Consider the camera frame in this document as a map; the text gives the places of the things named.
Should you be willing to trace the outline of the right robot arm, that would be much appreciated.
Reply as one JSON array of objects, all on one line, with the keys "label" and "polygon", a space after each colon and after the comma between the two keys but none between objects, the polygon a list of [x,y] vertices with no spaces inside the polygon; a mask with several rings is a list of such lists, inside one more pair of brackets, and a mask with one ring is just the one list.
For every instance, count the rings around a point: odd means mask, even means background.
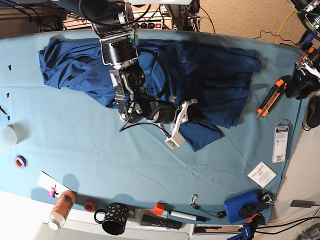
[{"label": "right robot arm", "polygon": [[[136,23],[138,18],[129,2],[123,0],[78,0],[73,3],[80,16],[91,23],[99,38],[102,62],[112,67],[109,75],[115,92],[115,103],[124,122],[121,131],[142,125],[159,128],[170,149],[180,147],[185,138],[179,132],[187,122],[199,122],[204,115],[194,109],[198,100],[192,98],[176,104],[161,97],[169,88],[169,74],[160,57],[152,50],[139,47]],[[149,95],[146,75],[139,63],[141,52],[151,54],[164,74],[164,85],[156,95]]]}]

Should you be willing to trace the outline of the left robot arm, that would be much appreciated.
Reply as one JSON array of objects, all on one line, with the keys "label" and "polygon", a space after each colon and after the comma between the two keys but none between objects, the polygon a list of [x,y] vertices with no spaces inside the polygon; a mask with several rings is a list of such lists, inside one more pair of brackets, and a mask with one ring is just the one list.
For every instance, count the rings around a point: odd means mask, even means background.
[{"label": "left robot arm", "polygon": [[320,49],[313,47],[313,40],[320,40],[320,1],[291,0],[305,32],[294,47],[303,55],[294,65],[294,72],[285,90],[288,98],[301,100],[320,90]]}]

